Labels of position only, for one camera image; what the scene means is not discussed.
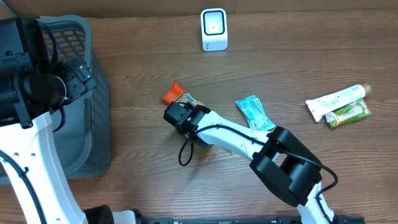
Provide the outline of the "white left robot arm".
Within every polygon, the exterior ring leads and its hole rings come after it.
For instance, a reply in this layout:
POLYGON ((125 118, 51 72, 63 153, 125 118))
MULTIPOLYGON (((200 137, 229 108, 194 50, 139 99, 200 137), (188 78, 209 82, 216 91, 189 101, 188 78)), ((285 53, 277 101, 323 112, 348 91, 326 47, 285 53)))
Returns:
POLYGON ((28 223, 135 223, 133 210, 81 209, 69 188, 67 169, 88 177, 110 161, 109 84, 97 63, 1 70, 1 164, 28 223))

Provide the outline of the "orange noodle package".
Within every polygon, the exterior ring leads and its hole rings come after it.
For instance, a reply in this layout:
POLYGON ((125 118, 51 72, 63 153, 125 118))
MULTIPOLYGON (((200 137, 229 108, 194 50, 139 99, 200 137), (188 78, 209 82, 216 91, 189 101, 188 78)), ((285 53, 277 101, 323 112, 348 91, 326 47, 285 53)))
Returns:
POLYGON ((163 96, 160 100, 166 105, 170 105, 172 102, 176 102, 182 105, 191 105, 196 107, 196 105, 205 106, 203 102, 195 98, 188 90, 184 89, 176 81, 172 82, 171 89, 163 96))

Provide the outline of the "white tube with gold cap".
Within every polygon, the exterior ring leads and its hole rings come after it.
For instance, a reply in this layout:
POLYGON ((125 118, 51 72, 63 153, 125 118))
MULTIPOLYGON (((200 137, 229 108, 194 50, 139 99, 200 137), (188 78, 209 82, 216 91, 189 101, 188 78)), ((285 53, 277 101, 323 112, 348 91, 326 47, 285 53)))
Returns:
POLYGON ((310 110, 314 120, 319 122, 327 113, 346 106, 356 100, 365 98, 370 95, 371 92, 372 88, 370 84, 357 84, 329 95, 306 100, 305 104, 310 110))

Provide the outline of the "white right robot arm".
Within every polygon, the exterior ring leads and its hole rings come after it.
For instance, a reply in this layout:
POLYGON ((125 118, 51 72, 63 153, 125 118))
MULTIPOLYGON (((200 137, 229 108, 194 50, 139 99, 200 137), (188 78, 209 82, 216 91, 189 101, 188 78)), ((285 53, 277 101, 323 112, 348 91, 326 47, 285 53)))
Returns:
POLYGON ((295 207, 302 223, 338 223, 325 202, 321 170, 336 174, 289 130, 256 131, 228 121, 206 106, 178 103, 164 114, 189 144, 223 147, 250 161, 250 168, 277 198, 295 207))

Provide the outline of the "teal tissue packet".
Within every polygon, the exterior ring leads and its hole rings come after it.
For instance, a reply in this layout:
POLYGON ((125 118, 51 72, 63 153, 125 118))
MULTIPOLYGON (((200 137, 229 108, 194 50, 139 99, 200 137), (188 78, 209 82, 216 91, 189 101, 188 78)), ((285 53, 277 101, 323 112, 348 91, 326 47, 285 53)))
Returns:
POLYGON ((275 124, 267 117, 261 100, 256 95, 237 100, 236 105, 245 116, 250 129, 268 131, 275 128, 275 124))

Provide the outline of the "green snack packet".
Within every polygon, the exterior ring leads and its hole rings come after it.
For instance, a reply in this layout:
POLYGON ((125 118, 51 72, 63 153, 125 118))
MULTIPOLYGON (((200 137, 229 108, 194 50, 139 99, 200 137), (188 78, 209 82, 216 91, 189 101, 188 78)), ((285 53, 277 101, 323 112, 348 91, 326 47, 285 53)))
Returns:
POLYGON ((340 124, 352 123, 364 119, 370 116, 371 113, 365 101, 359 99, 326 114, 325 117, 330 128, 335 128, 340 124))

